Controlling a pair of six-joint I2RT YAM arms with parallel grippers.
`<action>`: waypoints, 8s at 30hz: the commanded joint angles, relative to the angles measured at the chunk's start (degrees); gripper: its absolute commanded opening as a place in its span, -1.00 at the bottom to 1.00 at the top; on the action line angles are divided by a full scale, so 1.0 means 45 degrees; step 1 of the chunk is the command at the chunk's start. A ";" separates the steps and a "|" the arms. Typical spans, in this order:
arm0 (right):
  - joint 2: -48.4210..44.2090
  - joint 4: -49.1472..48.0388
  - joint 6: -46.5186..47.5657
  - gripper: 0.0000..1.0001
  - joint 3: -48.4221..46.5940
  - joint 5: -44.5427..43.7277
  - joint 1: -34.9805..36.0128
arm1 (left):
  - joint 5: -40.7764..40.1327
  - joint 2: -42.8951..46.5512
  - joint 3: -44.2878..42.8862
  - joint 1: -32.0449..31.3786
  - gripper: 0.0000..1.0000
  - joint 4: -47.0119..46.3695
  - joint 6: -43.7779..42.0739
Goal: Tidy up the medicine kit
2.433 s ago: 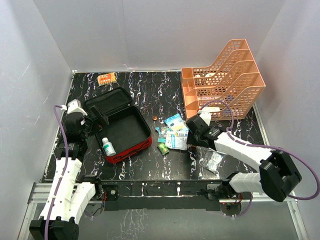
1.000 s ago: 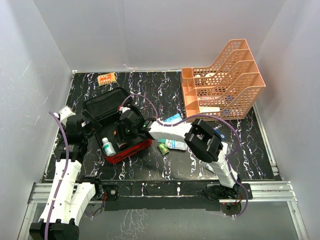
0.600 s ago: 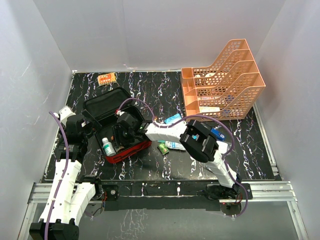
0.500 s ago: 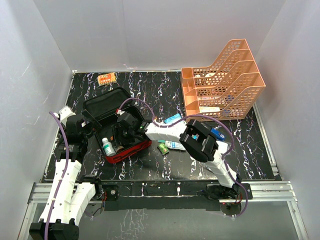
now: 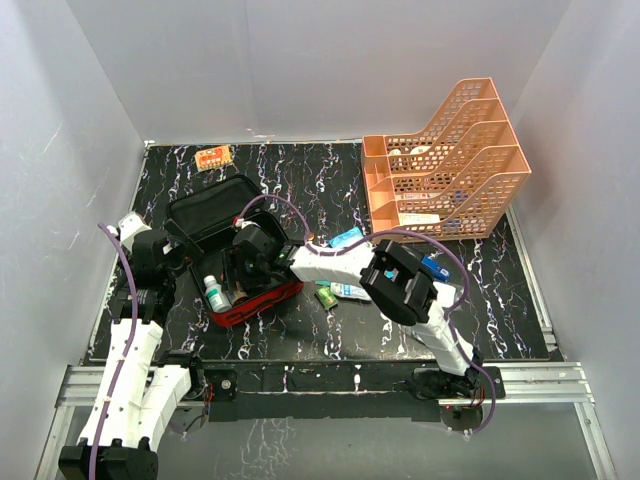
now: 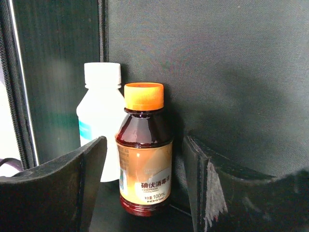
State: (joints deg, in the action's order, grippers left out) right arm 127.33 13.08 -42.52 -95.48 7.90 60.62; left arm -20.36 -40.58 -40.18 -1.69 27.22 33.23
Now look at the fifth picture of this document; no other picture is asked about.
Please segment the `red black medicine case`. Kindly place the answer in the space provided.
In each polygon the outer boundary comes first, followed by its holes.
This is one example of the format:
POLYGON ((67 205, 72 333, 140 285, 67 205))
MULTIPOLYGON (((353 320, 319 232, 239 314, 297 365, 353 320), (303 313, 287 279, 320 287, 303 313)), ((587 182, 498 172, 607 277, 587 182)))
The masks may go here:
POLYGON ((166 207, 166 220, 173 219, 204 251, 201 260, 190 260, 188 271, 213 322, 219 327, 232 327, 255 315, 288 301, 302 289, 303 283, 284 268, 278 259, 282 253, 300 243, 289 239, 275 216, 267 211, 260 191, 245 175, 234 175, 171 201, 166 207), (205 296, 203 279, 214 275, 229 299, 223 277, 223 252, 236 233, 248 225, 259 225, 283 244, 274 265, 292 276, 287 283, 273 283, 270 288, 249 295, 249 299, 224 313, 214 313, 205 296))

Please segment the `brown medicine bottle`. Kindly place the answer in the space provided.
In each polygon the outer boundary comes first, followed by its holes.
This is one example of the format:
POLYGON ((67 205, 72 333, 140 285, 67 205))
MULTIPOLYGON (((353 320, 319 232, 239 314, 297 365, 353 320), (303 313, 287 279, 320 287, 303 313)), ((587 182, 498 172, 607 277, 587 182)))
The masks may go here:
POLYGON ((237 305, 240 305, 246 302, 249 299, 249 295, 241 287, 241 285, 237 283, 236 286, 229 291, 229 299, 230 299, 231 305, 233 307, 236 307, 237 305))

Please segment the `white green pill bottle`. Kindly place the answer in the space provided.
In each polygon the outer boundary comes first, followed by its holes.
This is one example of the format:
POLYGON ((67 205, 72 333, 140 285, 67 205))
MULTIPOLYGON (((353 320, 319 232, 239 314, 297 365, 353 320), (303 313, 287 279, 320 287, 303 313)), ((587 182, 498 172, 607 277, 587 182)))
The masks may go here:
POLYGON ((222 290, 222 285, 214 275, 208 275, 203 279, 205 296, 211 310, 214 313, 224 313, 231 309, 231 303, 222 290))

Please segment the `green wind oil box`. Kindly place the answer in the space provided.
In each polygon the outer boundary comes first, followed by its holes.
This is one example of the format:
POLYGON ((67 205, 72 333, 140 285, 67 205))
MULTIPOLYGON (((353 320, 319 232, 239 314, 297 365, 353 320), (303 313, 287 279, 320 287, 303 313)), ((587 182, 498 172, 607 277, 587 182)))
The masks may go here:
POLYGON ((331 292, 329 286, 321 286, 318 288, 315 292, 315 296, 325 310, 331 310, 338 305, 338 300, 331 292))

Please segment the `white blue gauze packet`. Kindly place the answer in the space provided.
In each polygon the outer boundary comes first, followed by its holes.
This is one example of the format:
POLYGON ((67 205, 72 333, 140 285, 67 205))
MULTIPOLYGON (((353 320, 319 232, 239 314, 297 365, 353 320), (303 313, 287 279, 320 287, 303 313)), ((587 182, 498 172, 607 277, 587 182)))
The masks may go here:
POLYGON ((371 297, 365 289, 355 285, 332 282, 330 284, 331 293, 342 299, 371 302, 371 297))

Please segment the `white gauze pad bag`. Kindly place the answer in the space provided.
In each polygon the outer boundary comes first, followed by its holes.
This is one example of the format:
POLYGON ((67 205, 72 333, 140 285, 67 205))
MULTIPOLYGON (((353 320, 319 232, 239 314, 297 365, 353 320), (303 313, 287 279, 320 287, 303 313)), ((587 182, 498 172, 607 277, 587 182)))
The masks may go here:
POLYGON ((437 291, 437 302, 444 310, 450 309, 463 293, 463 288, 455 284, 435 281, 434 287, 437 291))

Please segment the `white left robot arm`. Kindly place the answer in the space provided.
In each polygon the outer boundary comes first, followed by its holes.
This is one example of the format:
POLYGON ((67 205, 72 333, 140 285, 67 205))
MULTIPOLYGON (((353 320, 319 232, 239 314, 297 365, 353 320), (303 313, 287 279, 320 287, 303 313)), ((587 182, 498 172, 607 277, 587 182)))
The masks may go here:
POLYGON ((113 292, 109 352, 91 413, 77 442, 62 448, 58 468, 67 479, 155 479, 158 446, 174 411, 207 383, 192 352, 153 359, 186 256, 166 230, 135 212, 99 227, 117 251, 125 282, 113 292))

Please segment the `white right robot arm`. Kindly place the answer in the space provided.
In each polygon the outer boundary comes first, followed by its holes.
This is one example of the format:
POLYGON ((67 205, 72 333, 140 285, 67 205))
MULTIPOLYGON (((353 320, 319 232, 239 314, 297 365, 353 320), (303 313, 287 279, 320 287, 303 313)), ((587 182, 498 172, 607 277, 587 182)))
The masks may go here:
POLYGON ((239 219, 234 227, 231 251, 239 256, 231 268, 244 288, 269 281, 328 281, 359 286, 380 312, 391 321, 409 327, 435 356, 447 388, 466 397, 482 382, 481 356, 458 333, 451 313, 466 299, 463 290, 437 281, 424 264, 424 256, 390 239, 411 236, 450 256, 437 241, 417 232, 389 230, 377 244, 369 235, 343 248, 315 246, 310 242, 279 241, 253 221, 239 219))

